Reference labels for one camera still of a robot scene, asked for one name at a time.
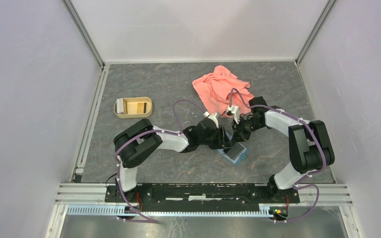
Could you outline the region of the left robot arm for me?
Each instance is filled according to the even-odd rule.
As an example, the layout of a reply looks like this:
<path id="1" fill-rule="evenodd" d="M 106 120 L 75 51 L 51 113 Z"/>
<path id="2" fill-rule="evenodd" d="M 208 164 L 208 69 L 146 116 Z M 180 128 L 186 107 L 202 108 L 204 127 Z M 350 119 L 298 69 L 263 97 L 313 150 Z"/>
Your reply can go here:
<path id="1" fill-rule="evenodd" d="M 124 202 L 136 196 L 137 167 L 157 149 L 179 153 L 195 151 L 199 146 L 211 150 L 230 149 L 233 146 L 225 128 L 218 121 L 204 118 L 196 126 L 188 126 L 182 131 L 161 129 L 148 119 L 141 119 L 113 140 L 117 160 L 117 196 Z"/>

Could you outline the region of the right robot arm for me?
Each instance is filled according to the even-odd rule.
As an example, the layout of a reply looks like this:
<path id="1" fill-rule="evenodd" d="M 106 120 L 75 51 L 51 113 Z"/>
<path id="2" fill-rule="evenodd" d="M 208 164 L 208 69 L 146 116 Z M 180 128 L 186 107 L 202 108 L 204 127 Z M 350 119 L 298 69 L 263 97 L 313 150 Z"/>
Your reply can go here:
<path id="1" fill-rule="evenodd" d="M 288 137 L 289 163 L 268 182 L 267 197 L 272 202 L 280 202 L 287 195 L 287 189 L 296 188 L 307 177 L 323 171 L 335 161 L 326 125 L 321 120 L 303 120 L 285 112 L 281 108 L 266 105 L 263 97 L 255 97 L 246 106 L 250 110 L 243 116 L 236 105 L 226 109 L 233 116 L 233 142 L 243 142 L 252 132 L 267 127 Z"/>

